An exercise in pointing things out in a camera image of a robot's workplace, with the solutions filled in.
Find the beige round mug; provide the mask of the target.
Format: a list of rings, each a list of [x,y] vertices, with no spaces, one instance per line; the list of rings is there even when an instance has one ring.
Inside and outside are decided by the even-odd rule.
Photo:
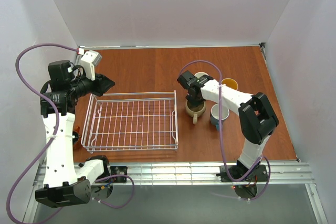
[[[202,102],[200,105],[193,106],[189,101],[185,102],[186,113],[193,119],[193,124],[196,125],[198,118],[206,111],[206,103]]]

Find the pink faceted mug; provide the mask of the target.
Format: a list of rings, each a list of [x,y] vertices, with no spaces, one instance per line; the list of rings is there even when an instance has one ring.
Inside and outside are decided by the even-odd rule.
[[[197,73],[194,74],[194,76],[197,77],[197,78],[200,78],[203,75],[208,75],[208,74],[206,72],[197,72]]]

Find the blue square mug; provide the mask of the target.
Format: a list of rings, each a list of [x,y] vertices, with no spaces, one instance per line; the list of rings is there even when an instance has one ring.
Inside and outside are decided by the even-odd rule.
[[[221,122],[224,123],[224,121],[229,117],[229,109],[227,107],[222,107],[221,110]],[[219,104],[215,104],[211,108],[210,113],[210,122],[211,125],[216,127],[216,129],[219,131],[219,123],[220,123],[220,116],[219,116]]]

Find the tall blue patterned mug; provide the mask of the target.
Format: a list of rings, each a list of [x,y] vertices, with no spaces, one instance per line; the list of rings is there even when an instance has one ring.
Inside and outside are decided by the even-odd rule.
[[[222,85],[225,85],[231,89],[238,90],[238,83],[232,78],[225,78],[221,81]]]

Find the brown glazed mug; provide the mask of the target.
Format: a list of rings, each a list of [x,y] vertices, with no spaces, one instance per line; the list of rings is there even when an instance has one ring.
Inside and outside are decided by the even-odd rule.
[[[79,134],[79,131],[80,131],[80,127],[79,126],[76,126],[74,129],[73,129],[73,132],[72,132],[72,146],[73,146],[73,149],[76,150],[79,148],[80,146],[80,134]]]

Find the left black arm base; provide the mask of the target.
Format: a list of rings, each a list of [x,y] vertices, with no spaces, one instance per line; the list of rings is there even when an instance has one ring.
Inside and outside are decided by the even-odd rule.
[[[111,178],[106,178],[108,174],[102,174],[100,177],[96,179],[96,182],[99,183],[125,183],[127,178],[125,175],[128,174],[127,166],[110,166],[110,174]]]

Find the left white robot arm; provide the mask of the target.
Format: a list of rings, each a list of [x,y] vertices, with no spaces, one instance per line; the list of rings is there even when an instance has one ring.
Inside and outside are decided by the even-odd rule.
[[[47,167],[43,188],[35,192],[37,202],[51,208],[86,204],[90,200],[91,185],[97,178],[109,176],[108,159],[95,156],[85,161],[77,172],[73,159],[73,126],[75,106],[87,94],[102,96],[115,83],[95,73],[95,64],[82,61],[73,65],[69,60],[48,65],[50,80],[41,88],[49,98],[40,100],[40,111],[47,138],[53,141],[46,150]]]

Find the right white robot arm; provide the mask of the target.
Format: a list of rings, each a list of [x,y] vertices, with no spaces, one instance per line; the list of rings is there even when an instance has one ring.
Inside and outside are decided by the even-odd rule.
[[[220,103],[239,116],[245,142],[237,165],[229,172],[235,179],[251,173],[261,161],[263,149],[279,124],[267,96],[262,92],[243,93],[220,85],[206,74],[197,78],[190,71],[180,74],[177,81],[187,90],[186,100],[192,109],[200,108],[208,100]]]

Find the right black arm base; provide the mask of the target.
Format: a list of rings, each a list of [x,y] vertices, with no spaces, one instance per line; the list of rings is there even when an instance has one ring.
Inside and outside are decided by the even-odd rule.
[[[237,165],[228,166],[229,173],[234,179],[239,179],[245,174],[245,170]],[[221,182],[231,182],[229,179],[225,166],[219,167],[219,173],[216,174],[217,177],[221,178]],[[245,181],[255,181],[257,182],[266,182],[268,178],[268,173],[265,165],[257,165],[247,176],[244,177],[243,182]]]

